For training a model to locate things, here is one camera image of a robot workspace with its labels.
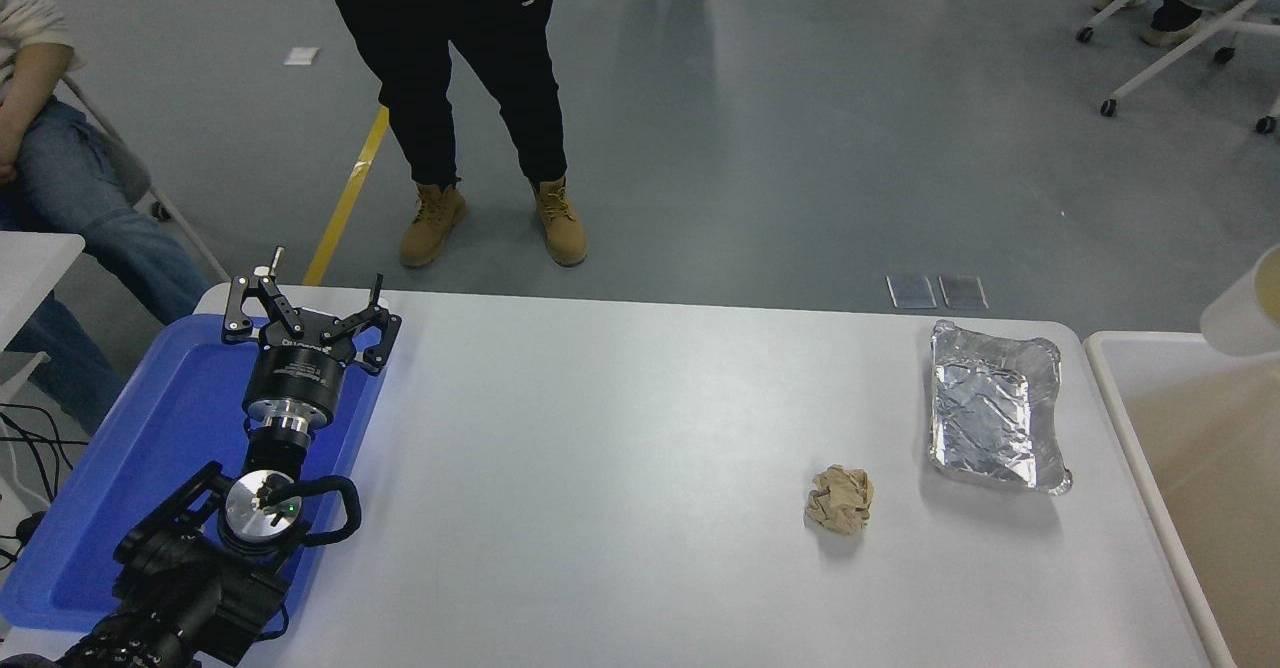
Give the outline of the person's hand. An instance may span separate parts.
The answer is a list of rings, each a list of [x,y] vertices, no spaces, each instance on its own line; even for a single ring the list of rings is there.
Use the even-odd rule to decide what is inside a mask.
[[[1,168],[1,186],[10,184],[10,182],[17,180],[17,157],[20,152],[20,143],[26,129],[15,118],[9,116],[3,109],[1,115],[1,136],[0,136],[0,168]]]

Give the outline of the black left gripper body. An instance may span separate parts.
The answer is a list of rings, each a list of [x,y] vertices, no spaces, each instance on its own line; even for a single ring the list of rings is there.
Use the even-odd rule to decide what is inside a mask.
[[[244,392],[242,410],[250,418],[264,422],[269,416],[289,412],[311,425],[329,425],[337,412],[346,369],[353,361],[353,340],[306,343],[283,337],[270,343],[257,337],[259,354]]]

